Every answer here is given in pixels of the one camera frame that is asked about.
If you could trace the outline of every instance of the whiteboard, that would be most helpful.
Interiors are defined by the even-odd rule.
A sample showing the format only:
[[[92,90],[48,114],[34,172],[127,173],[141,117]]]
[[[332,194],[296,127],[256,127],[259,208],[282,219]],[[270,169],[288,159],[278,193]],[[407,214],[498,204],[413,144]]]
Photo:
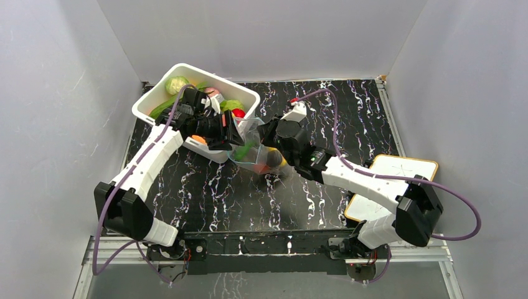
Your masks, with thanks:
[[[438,163],[434,161],[389,156],[386,154],[376,156],[374,163],[370,167],[370,170],[376,174],[406,176],[410,178],[414,178],[414,175],[419,174],[430,181],[435,177],[437,169]],[[360,195],[354,195],[345,210],[345,217],[355,221],[370,221],[389,214],[389,210],[383,206]]]

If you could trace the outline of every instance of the black marble table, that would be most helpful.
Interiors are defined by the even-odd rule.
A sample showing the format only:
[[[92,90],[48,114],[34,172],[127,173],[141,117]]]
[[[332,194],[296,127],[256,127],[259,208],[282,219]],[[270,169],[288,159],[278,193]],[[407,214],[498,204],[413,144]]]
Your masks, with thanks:
[[[339,107],[338,143],[349,161],[361,164],[382,153],[398,155],[372,79],[241,84],[260,95],[256,116],[264,122],[275,113],[286,112],[289,99],[330,88]],[[331,148],[331,99],[318,95],[307,104],[308,116],[301,124],[312,132],[313,143]],[[127,162],[149,133],[150,126],[138,120]],[[160,171],[146,203],[158,219],[192,232],[344,227],[349,200],[345,190],[307,181],[295,173],[284,178],[258,175],[230,161],[217,164],[180,148]]]

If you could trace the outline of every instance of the cabbage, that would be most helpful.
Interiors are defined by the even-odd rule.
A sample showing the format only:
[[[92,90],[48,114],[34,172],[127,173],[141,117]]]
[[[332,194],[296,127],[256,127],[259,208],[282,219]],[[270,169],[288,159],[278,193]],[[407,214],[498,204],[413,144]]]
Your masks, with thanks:
[[[184,85],[187,84],[189,84],[189,81],[185,77],[172,77],[165,82],[165,90],[167,90],[170,95],[175,95]]]

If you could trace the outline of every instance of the white plastic basket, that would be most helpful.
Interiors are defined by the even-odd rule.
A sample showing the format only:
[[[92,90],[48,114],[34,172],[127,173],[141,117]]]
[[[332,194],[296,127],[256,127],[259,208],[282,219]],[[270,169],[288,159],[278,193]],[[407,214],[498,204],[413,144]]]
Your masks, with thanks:
[[[255,116],[255,110],[260,103],[260,96],[258,93],[188,64],[177,64],[173,66],[158,84],[156,84],[156,86],[154,86],[149,92],[145,93],[134,104],[134,106],[132,106],[132,113],[137,118],[145,121],[151,126],[155,125],[154,119],[148,115],[152,109],[169,100],[170,96],[167,91],[165,91],[165,81],[174,76],[183,76],[193,84],[207,82],[207,86],[218,89],[226,100],[239,100],[242,105],[244,105],[244,110],[246,111],[244,118],[247,119]],[[241,135],[245,134],[246,126],[246,121],[241,121],[238,124],[238,132]],[[216,163],[224,163],[227,161],[227,153],[225,151],[210,151],[207,145],[192,138],[187,138],[184,146]]]

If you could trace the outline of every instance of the red toy fruit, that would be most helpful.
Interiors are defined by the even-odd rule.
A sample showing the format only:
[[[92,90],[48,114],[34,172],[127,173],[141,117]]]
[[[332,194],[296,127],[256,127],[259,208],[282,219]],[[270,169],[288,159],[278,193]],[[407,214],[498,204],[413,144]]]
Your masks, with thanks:
[[[231,110],[231,112],[233,113],[233,115],[235,115],[235,117],[243,118],[246,115],[244,110],[238,108]]]

